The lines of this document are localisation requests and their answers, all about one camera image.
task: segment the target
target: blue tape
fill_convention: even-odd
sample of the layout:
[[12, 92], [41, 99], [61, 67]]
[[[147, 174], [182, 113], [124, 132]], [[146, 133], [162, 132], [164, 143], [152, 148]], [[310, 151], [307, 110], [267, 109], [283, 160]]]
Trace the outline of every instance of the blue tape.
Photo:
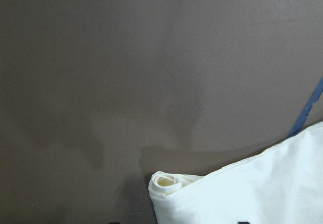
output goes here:
[[318, 102], [321, 94], [323, 93], [323, 77], [321, 78], [320, 82], [318, 83], [316, 89], [314, 90], [311, 98], [308, 100], [306, 106], [302, 110], [301, 114], [297, 118], [296, 122], [294, 123], [291, 131], [288, 133], [287, 137], [292, 137], [295, 136], [297, 133], [299, 133], [303, 126], [304, 123], [306, 122], [309, 112], [311, 111], [313, 105]]

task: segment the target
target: white garment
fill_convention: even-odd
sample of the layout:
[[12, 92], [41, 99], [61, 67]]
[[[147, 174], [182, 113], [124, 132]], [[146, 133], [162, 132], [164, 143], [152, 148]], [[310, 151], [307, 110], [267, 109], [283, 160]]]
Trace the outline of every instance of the white garment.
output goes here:
[[323, 224], [323, 122], [206, 176], [156, 172], [159, 224]]

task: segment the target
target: brown surface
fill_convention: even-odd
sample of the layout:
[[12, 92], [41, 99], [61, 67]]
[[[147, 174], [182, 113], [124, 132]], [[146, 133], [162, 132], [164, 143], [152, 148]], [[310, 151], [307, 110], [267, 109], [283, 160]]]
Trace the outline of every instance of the brown surface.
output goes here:
[[0, 223], [154, 223], [153, 172], [284, 139], [323, 72], [323, 0], [0, 8]]

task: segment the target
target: folded cloth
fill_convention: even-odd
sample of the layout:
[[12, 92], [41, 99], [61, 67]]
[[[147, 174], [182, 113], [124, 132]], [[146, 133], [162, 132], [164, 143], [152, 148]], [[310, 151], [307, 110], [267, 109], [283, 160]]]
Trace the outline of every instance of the folded cloth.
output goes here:
[[323, 122], [206, 176], [153, 174], [159, 224], [323, 224]]

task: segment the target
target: white cloth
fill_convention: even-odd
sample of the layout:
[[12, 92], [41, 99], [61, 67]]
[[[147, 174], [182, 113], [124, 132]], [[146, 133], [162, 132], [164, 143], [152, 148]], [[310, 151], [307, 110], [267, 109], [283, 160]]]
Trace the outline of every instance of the white cloth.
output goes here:
[[159, 224], [323, 224], [323, 122], [206, 176], [156, 172]]

